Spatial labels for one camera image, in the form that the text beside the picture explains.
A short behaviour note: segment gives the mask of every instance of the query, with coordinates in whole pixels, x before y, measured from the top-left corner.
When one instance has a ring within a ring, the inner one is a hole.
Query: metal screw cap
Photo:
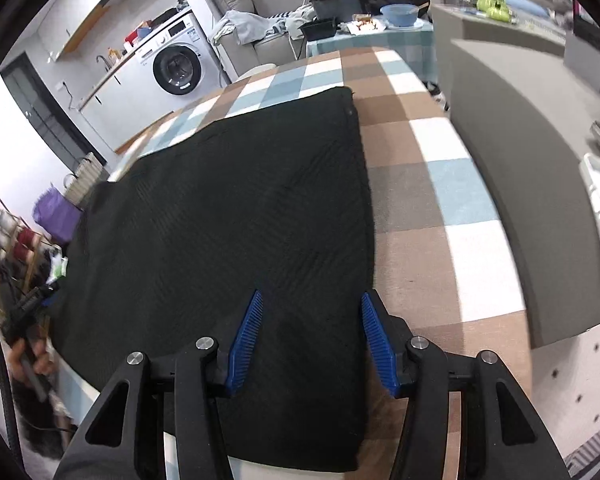
[[[484,352],[481,352],[480,357],[489,365],[493,365],[494,363],[498,362],[498,355],[496,352],[492,352],[491,350],[485,350]]]
[[[126,362],[130,365],[139,365],[142,359],[144,359],[142,352],[131,352],[131,354],[126,356]]]
[[[209,336],[201,337],[196,341],[196,348],[199,350],[208,350],[214,345],[214,339]]]
[[[421,335],[415,335],[411,338],[411,346],[417,348],[418,350],[424,350],[427,346],[429,346],[429,340]]]

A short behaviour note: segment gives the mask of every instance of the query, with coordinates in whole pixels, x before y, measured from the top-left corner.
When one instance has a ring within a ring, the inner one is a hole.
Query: plaid tablecloth
[[[438,82],[438,64],[436,62],[436,43],[433,25],[424,22],[422,28],[413,30],[389,30],[374,34],[336,34],[332,38],[309,41],[306,44],[306,56],[318,56],[336,50],[355,47],[379,46],[396,51],[402,60],[415,72],[420,81]]]
[[[211,121],[348,86],[360,117],[376,224],[375,287],[391,314],[446,351],[490,348],[530,394],[530,349],[520,284],[498,213],[471,156],[419,78],[394,51],[357,48],[303,59],[238,81],[136,140],[110,176],[168,149]],[[82,420],[97,391],[60,359],[59,392]],[[369,368],[369,424],[360,469],[294,473],[232,459],[236,478],[389,478],[406,402],[393,400]],[[450,400],[445,477],[458,469],[460,403]],[[174,439],[166,436],[170,479]]]

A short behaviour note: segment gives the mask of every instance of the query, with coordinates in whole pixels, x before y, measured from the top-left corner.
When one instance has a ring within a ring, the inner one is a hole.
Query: kitchen cabinet
[[[105,117],[104,106],[102,99],[99,97],[99,93],[89,99],[87,104],[80,110],[80,113],[91,127],[96,130],[96,133],[104,140],[106,145],[109,146],[112,151],[115,151],[118,146],[115,145],[115,141],[111,139],[109,125]]]
[[[131,59],[116,70],[81,110],[114,151],[155,120],[147,109],[150,97],[141,92],[136,62]]]
[[[40,23],[38,35],[56,60],[63,52],[71,52],[93,27],[107,7],[101,0],[56,0]]]

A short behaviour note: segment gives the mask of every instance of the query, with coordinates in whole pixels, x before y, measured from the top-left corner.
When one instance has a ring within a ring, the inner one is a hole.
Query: washing machine control panel
[[[162,48],[171,43],[174,38],[186,33],[189,41],[200,39],[198,32],[194,28],[193,15],[185,14],[181,19],[171,23],[168,27],[156,34],[136,51],[136,57],[141,64],[146,64]]]

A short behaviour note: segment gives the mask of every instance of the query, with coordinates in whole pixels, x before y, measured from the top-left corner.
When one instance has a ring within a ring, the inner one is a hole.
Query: washing machine
[[[189,10],[180,13],[140,46],[130,62],[154,120],[227,85],[218,58]]]

